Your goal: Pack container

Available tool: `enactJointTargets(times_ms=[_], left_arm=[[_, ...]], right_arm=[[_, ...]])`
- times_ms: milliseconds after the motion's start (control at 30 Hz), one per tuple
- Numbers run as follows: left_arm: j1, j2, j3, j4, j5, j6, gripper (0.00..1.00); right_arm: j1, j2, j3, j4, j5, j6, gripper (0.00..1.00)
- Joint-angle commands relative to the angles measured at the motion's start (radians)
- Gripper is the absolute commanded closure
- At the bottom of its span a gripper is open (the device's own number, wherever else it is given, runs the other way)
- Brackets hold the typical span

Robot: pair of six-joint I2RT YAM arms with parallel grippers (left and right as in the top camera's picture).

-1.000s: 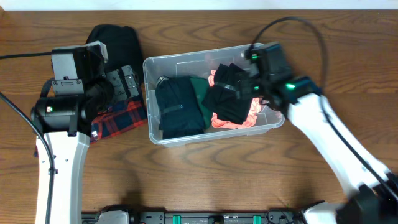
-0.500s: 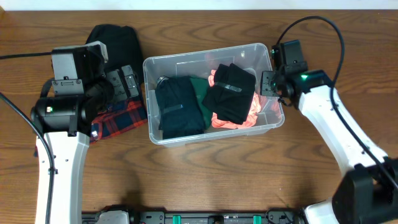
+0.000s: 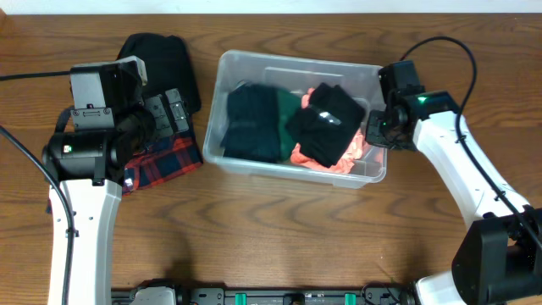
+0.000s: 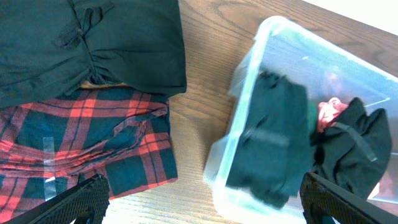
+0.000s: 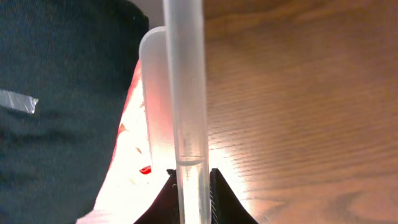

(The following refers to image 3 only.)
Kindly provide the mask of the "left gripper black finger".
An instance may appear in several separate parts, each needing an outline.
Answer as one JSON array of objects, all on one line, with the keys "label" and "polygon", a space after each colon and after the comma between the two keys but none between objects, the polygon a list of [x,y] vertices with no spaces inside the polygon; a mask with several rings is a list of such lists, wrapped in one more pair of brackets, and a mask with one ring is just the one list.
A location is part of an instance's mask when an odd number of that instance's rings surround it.
[{"label": "left gripper black finger", "polygon": [[190,129],[188,113],[185,110],[184,101],[177,89],[170,89],[165,92],[169,114],[169,133],[185,132]]},{"label": "left gripper black finger", "polygon": [[158,94],[144,100],[145,109],[151,113],[156,125],[156,129],[152,136],[153,140],[160,140],[174,134],[172,123],[170,122],[168,111],[166,110],[168,105],[164,94]]}]

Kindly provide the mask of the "orange garment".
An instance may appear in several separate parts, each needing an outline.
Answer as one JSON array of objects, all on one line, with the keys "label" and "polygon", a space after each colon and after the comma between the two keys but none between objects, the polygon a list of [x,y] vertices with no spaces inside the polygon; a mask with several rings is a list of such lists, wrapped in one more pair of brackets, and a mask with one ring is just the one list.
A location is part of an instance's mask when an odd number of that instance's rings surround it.
[{"label": "orange garment", "polygon": [[[308,105],[308,98],[312,91],[315,88],[310,88],[307,90],[307,93],[301,98],[301,108]],[[351,144],[347,148],[344,155],[341,157],[340,161],[329,168],[325,168],[320,165],[317,161],[312,158],[309,158],[302,153],[300,153],[300,145],[295,142],[290,154],[290,161],[293,164],[301,165],[312,170],[336,173],[336,174],[348,174],[354,167],[355,161],[362,157],[363,154],[363,134],[361,132],[361,127],[355,134]]]}]

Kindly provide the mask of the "black ribbed garment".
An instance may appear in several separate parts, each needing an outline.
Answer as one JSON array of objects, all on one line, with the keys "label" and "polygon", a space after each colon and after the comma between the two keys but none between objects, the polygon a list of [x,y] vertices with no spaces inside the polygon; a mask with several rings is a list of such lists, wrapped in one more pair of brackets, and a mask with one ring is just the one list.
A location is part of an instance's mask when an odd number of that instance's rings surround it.
[{"label": "black ribbed garment", "polygon": [[285,128],[300,145],[300,153],[329,168],[339,163],[366,114],[365,108],[342,87],[322,83]]}]

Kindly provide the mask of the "dark navy garment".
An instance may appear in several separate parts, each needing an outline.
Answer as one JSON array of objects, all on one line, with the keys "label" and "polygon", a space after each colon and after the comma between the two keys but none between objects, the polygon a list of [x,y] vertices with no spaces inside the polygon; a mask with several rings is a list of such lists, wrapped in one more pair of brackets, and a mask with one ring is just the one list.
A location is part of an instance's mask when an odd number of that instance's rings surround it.
[{"label": "dark navy garment", "polygon": [[280,157],[278,103],[271,86],[246,83],[227,97],[224,156],[277,163]]}]

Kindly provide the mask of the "clear plastic storage bin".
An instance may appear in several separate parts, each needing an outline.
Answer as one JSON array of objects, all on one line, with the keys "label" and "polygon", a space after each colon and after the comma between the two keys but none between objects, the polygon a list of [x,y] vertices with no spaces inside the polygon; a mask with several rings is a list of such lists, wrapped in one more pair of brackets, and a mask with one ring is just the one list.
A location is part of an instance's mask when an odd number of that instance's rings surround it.
[{"label": "clear plastic storage bin", "polygon": [[378,183],[386,176],[387,151],[365,146],[363,155],[348,174],[312,170],[289,163],[270,164],[226,158],[220,146],[227,131],[227,96],[245,82],[277,86],[302,96],[311,87],[326,83],[340,86],[366,111],[383,110],[384,98],[379,84],[378,65],[351,64],[308,58],[296,58],[240,50],[225,52],[218,62],[217,79],[207,124],[202,155],[205,161],[222,170],[241,175],[266,175],[281,179],[304,180],[359,189]]}]

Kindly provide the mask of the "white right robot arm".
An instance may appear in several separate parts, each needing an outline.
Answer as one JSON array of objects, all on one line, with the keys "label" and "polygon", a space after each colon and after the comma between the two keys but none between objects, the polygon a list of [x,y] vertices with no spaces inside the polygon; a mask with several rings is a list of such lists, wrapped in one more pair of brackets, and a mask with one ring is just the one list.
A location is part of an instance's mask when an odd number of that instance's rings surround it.
[{"label": "white right robot arm", "polygon": [[504,304],[541,293],[541,211],[499,174],[446,91],[427,92],[411,61],[378,72],[385,108],[371,111],[366,140],[418,151],[434,166],[467,234],[450,270],[417,280],[418,304]]}]

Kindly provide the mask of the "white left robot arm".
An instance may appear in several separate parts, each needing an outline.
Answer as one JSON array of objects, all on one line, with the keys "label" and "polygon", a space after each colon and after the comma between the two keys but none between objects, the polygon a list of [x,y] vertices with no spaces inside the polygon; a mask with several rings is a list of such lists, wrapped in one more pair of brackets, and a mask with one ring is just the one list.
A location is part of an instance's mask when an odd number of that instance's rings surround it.
[{"label": "white left robot arm", "polygon": [[171,110],[179,133],[151,141],[130,153],[118,181],[95,185],[88,178],[64,177],[60,189],[75,221],[75,237],[65,235],[67,218],[60,196],[50,191],[54,218],[53,258],[48,303],[109,304],[114,224],[124,195],[158,186],[202,166],[185,98],[177,89],[149,97],[153,109]]}]

